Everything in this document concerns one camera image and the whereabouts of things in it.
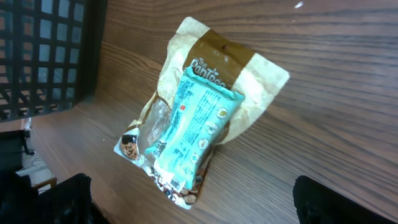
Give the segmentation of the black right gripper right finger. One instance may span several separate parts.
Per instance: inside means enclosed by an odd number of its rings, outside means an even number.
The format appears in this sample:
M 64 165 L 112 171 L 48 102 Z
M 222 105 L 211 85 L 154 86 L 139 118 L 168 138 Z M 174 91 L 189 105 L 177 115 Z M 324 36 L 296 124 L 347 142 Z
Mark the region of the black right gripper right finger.
M 304 175 L 293 198 L 300 224 L 397 224 Z

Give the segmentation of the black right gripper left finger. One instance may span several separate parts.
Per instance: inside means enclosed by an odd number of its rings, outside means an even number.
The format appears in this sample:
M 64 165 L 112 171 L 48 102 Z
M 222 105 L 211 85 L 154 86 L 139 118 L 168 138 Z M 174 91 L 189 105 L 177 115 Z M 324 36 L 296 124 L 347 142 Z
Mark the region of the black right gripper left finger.
M 91 179 L 77 174 L 43 193 L 15 172 L 1 173 L 1 224 L 88 223 Z

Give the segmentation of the teal wet wipes pack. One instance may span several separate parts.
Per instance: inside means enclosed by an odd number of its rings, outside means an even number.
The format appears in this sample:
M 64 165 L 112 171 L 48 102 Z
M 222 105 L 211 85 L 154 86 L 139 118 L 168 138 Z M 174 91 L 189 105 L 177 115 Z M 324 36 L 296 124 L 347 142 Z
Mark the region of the teal wet wipes pack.
M 145 150 L 155 156 L 154 169 L 174 190 L 192 189 L 205 152 L 244 100 L 185 69 L 177 88 L 170 123 L 159 140 Z

